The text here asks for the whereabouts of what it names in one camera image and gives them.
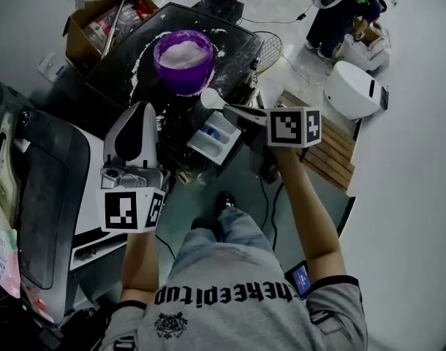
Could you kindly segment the grey metal rod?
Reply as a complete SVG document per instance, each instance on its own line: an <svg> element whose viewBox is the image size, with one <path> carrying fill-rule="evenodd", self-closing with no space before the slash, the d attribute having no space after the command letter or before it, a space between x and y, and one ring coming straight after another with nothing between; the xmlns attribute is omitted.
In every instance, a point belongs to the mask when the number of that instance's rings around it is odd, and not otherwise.
<svg viewBox="0 0 446 351"><path fill-rule="evenodd" d="M112 44L112 41L113 41L113 37L114 37L114 34L116 32L116 26L117 26L117 23L118 23L118 19L120 18L121 11L122 11L122 9L124 7L125 1L126 0L122 0L121 3L118 6L116 15L115 15L114 20L113 20L113 24L110 27L110 32L109 32L109 34L107 36L107 40L106 40L105 46L104 46L103 51L102 51L101 59L106 57L106 55L110 51L110 47L111 47L111 44Z"/></svg>

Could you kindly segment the black washing machine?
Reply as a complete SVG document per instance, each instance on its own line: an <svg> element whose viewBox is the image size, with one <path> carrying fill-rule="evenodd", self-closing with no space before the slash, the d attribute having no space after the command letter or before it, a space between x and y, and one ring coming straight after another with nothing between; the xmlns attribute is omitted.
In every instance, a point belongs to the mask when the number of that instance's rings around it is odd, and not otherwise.
<svg viewBox="0 0 446 351"><path fill-rule="evenodd" d="M197 176L213 163L187 145L211 116L196 94L172 91L166 72L154 65L160 40L181 30L195 30L210 40L213 51L209 87L227 102L246 104L262 38L226 20L169 3L112 49L86 76L93 90L84 105L90 115L85 130L104 138L116 119L133 104L150 102L158 118L159 158L166 168Z"/></svg>

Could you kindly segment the purple plastic tub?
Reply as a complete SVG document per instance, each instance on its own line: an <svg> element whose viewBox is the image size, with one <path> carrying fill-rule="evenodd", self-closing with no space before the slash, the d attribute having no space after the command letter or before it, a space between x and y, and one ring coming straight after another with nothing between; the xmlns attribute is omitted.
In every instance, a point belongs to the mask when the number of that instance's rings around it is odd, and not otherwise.
<svg viewBox="0 0 446 351"><path fill-rule="evenodd" d="M172 45L184 41L196 42L207 52L205 61L188 69L170 69L159 64L160 56ZM154 47L154 66L161 81L174 93L189 96L200 91L213 72L213 45L203 33L195 30L171 32L159 39Z"/></svg>

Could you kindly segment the small brown cardboard box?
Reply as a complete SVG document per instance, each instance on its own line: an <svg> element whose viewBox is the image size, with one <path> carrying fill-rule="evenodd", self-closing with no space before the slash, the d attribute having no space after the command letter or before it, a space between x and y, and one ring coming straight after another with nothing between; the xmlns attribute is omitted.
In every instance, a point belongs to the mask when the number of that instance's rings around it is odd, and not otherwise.
<svg viewBox="0 0 446 351"><path fill-rule="evenodd" d="M380 29L377 29L373 25L369 25L365 28L364 31L361 32L361 34L358 34L358 31L362 25L362 20L357 18L354 21L353 25L353 39L356 42L362 42L366 46L370 45L375 40L379 39L382 36L382 31Z"/></svg>

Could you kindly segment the wooden slat platform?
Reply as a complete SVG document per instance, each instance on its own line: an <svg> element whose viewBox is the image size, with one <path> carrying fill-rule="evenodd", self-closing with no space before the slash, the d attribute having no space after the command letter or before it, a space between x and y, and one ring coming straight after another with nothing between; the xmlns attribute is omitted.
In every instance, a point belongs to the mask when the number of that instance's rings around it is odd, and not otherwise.
<svg viewBox="0 0 446 351"><path fill-rule="evenodd" d="M304 165L343 193L347 193L355 166L352 156L356 141L322 116L322 140L309 148L295 148Z"/></svg>

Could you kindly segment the white flour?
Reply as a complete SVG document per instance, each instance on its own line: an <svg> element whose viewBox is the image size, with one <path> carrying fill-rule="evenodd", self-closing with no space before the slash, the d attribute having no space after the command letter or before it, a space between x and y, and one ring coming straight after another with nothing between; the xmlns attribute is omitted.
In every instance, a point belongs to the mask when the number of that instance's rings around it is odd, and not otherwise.
<svg viewBox="0 0 446 351"><path fill-rule="evenodd" d="M170 69L188 69L205 61L207 52L196 42L184 41L170 46L159 58L159 64Z"/></svg>

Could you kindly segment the white plastic spoon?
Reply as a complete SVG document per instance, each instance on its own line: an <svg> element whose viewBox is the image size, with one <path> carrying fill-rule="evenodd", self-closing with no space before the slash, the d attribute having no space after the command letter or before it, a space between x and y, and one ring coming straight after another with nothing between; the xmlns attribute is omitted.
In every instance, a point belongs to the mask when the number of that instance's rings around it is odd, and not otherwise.
<svg viewBox="0 0 446 351"><path fill-rule="evenodd" d="M200 101L203 107L212 110L223 110L228 105L213 88L204 88L200 94Z"/></svg>

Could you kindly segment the white detergent drawer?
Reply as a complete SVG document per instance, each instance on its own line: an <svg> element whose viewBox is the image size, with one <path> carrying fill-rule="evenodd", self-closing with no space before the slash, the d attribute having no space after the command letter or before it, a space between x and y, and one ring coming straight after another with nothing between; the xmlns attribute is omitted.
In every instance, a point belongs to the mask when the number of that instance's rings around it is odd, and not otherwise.
<svg viewBox="0 0 446 351"><path fill-rule="evenodd" d="M216 165L222 165L240 135L240 129L231 124L222 113L214 111L187 142L187 146Z"/></svg>

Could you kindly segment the cream plastic panel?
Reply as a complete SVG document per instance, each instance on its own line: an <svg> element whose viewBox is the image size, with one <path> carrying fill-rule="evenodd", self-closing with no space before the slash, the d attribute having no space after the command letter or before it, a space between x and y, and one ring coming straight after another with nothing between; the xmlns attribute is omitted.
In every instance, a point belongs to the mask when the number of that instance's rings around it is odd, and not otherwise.
<svg viewBox="0 0 446 351"><path fill-rule="evenodd" d="M16 148L24 154L30 142L22 137L16 137L18 118L6 109L0 123L0 200L13 200L19 196L20 180L15 172L12 149Z"/></svg>

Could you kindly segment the person's right black shoe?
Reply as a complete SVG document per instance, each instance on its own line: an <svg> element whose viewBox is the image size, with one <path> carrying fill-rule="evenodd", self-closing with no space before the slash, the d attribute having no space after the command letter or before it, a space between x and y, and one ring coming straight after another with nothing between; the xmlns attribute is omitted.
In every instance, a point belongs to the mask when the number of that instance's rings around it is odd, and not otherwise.
<svg viewBox="0 0 446 351"><path fill-rule="evenodd" d="M232 193L222 190L216 196L216 215L219 216L221 212L228 208L235 207L235 197Z"/></svg>

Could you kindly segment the person's right forearm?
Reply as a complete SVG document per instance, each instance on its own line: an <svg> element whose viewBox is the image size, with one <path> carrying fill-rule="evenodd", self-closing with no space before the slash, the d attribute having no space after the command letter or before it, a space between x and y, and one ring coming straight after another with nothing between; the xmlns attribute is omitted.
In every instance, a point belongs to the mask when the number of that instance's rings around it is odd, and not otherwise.
<svg viewBox="0 0 446 351"><path fill-rule="evenodd" d="M310 282L346 274L336 228L298 155L291 148L273 148L272 153L292 208Z"/></svg>

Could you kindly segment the person's left forearm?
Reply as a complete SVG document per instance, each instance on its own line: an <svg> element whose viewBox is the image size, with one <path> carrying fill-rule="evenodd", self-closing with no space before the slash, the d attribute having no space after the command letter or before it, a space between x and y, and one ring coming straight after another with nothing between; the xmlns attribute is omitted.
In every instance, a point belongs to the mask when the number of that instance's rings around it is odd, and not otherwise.
<svg viewBox="0 0 446 351"><path fill-rule="evenodd" d="M159 289L158 246L154 232L128 234L121 269L120 302L150 303Z"/></svg>

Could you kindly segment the person's blue jeans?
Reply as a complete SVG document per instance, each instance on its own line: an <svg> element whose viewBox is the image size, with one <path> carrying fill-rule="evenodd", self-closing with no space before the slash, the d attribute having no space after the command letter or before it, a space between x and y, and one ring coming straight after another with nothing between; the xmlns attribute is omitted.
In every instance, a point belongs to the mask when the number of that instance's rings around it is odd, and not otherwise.
<svg viewBox="0 0 446 351"><path fill-rule="evenodd" d="M221 211L217 220L219 230L216 232L197 227L186 234L169 280L200 263L210 270L226 263L247 263L282 273L268 239L250 215L229 207Z"/></svg>

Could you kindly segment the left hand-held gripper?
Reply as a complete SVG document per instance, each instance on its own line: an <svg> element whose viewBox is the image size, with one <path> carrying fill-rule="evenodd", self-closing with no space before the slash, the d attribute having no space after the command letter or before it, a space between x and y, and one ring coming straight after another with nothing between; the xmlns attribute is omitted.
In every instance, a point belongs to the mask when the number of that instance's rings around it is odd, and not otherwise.
<svg viewBox="0 0 446 351"><path fill-rule="evenodd" d="M97 207L103 231L156 229L170 183L170 171L157 169L157 144L156 112L150 102L124 111L106 134L104 164L121 167L104 166L100 171Z"/></svg>

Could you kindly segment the large open cardboard box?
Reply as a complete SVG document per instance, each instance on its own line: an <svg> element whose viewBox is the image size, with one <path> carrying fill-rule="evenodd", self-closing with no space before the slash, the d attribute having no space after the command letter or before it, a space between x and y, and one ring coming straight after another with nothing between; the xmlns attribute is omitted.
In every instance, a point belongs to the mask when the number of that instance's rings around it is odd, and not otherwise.
<svg viewBox="0 0 446 351"><path fill-rule="evenodd" d="M101 61L110 27L122 0L85 0L64 28L66 57L83 76ZM152 0L126 0L116 26L110 51L158 11Z"/></svg>

